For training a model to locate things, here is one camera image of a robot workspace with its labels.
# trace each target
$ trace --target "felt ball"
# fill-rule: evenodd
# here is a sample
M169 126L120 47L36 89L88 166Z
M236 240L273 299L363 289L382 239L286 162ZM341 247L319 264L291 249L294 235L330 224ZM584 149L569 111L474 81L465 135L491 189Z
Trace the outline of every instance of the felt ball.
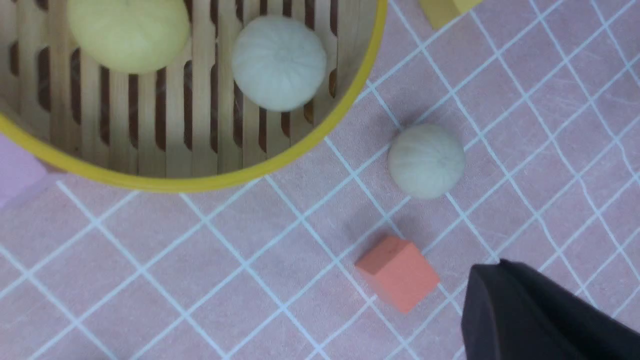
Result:
M402 132L391 146L388 169L402 191L419 199L447 193L465 171L465 151L444 128L422 124Z
M271 111L291 111L316 94L326 74L326 52L303 23L268 15L238 35L232 70L238 88Z
M183 0L69 0L67 17L81 49L130 74L169 65L189 40Z

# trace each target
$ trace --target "yellow ball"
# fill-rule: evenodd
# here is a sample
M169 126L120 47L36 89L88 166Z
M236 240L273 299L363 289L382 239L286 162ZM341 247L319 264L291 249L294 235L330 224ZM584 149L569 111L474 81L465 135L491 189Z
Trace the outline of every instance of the yellow ball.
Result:
M69 0L67 15L81 49L120 72L157 71L189 40L183 0Z

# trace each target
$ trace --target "pink surface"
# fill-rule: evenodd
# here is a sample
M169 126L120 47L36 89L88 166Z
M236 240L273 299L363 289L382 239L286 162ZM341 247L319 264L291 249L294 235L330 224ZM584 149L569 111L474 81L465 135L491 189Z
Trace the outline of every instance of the pink surface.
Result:
M60 178L59 172L3 135L0 135L0 154L0 209L31 200Z
M640 3L485 0L435 33L391 0L343 123L246 186L151 195L67 176L0 213L0 359L462 359L469 266L525 261L640 329ZM391 183L389 141L465 144L432 201ZM408 316L353 264L387 234L442 283Z

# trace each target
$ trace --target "pink block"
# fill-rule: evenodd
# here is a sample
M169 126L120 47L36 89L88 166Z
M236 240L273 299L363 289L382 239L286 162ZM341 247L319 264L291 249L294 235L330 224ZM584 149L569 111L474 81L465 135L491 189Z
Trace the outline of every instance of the pink block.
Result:
M358 260L360 271L379 298L409 313L440 279L410 241L389 236Z
M60 178L59 170L0 135L0 209L29 200Z

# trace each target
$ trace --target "yellow rim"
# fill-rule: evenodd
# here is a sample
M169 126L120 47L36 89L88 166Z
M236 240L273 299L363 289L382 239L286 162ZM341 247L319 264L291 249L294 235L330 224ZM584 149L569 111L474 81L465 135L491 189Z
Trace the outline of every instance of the yellow rim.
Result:
M235 186L254 180L258 177L270 174L288 164L295 159L306 154L324 139L342 120L351 105L356 101L362 88L369 77L369 73L376 61L376 55L382 41L384 24L387 14L387 0L378 0L376 10L376 20L373 27L373 34L369 42L369 48L364 56L362 66L358 70L355 79L347 90L346 94L338 102L338 105L327 116L327 118L315 128L304 139L300 140L283 153L264 161L253 167L245 168L228 174L194 177L189 179L164 179L153 177L142 177L127 175L105 168L98 167L91 163L77 159L57 150L48 143L42 142L29 133L22 130L10 119L0 113L0 130L11 140L25 148L36 157L58 167L64 171L77 174L100 183L144 190L150 192L203 192L217 190L229 186Z

